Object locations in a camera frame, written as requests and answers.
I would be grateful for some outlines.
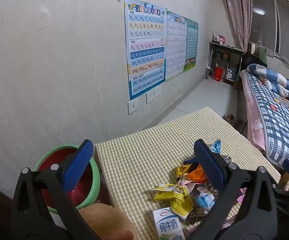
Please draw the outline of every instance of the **plush toy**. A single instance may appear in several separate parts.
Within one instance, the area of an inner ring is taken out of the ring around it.
[[[136,230],[125,213],[102,203],[79,210],[80,215],[102,240],[137,240]]]

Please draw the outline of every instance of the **screw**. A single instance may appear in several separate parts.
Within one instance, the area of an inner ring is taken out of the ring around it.
[[[54,163],[50,167],[53,171],[56,171],[59,168],[59,165],[57,163]]]
[[[235,163],[229,163],[228,167],[231,168],[232,170],[235,170],[237,169],[238,166]]]
[[[264,166],[260,166],[258,169],[259,169],[259,171],[261,173],[265,173],[266,172],[266,168]]]
[[[22,169],[21,172],[22,172],[23,174],[27,174],[28,171],[29,171],[29,168],[25,167],[25,168]]]

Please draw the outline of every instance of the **baseboard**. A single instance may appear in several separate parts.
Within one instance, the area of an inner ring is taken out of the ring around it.
[[[153,121],[151,121],[146,127],[141,130],[145,130],[156,126],[160,123],[173,109],[175,109],[203,80],[205,76],[201,77],[191,88],[189,88],[185,93],[183,93],[176,101],[174,101],[170,106],[168,106],[160,115],[158,115]]]

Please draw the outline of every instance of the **yellow gingham tablecloth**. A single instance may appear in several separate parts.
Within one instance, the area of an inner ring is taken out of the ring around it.
[[[152,188],[160,183],[176,183],[175,167],[194,156],[194,143],[207,145],[221,140],[221,154],[229,155],[242,169],[265,166],[278,182],[280,174],[251,143],[210,108],[174,121],[96,144],[95,155],[109,190],[112,204],[127,214],[141,240],[158,235],[152,210],[170,206],[153,202]],[[230,216],[237,213],[233,206]]]

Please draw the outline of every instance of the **floor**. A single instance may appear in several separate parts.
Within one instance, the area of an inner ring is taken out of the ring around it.
[[[212,78],[204,79],[175,109],[159,124],[180,118],[204,107],[209,107],[220,117],[233,114],[237,117],[238,93],[233,86],[217,82]]]

